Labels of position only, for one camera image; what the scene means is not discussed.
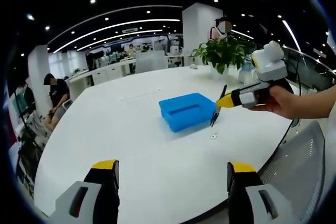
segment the hand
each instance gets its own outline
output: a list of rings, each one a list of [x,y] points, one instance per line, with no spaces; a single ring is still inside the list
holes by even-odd
[[[49,110],[49,114],[55,114],[57,108],[52,108],[51,110]]]
[[[298,99],[300,96],[288,92],[280,86],[269,89],[270,98],[262,105],[256,105],[250,110],[269,111],[288,119],[295,119],[298,116]]]

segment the chair backrest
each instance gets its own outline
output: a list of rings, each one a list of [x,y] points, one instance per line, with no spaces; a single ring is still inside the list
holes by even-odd
[[[164,55],[164,51],[148,51],[136,56],[135,73],[168,68],[168,61]]]

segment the green plant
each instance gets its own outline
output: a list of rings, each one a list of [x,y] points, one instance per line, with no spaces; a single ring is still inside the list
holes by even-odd
[[[200,57],[204,65],[211,63],[218,73],[222,74],[230,65],[240,69],[245,57],[244,46],[233,36],[223,39],[210,39],[194,49],[191,57]]]

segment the round white table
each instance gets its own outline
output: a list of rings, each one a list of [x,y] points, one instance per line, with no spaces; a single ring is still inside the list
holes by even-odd
[[[237,77],[230,69],[228,91],[242,87]],[[85,89],[42,154],[35,205],[51,215],[55,200],[83,181],[94,163],[118,159],[118,224],[181,223],[217,206],[228,197],[227,162],[259,170],[291,122],[236,107],[222,108],[213,128],[169,129],[159,101],[193,92],[216,101],[223,85],[202,66],[135,74]]]

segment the blue plastic container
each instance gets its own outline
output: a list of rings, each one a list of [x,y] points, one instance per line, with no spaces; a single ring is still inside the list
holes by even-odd
[[[159,102],[161,114],[173,132],[209,121],[215,103],[200,93],[192,93]]]

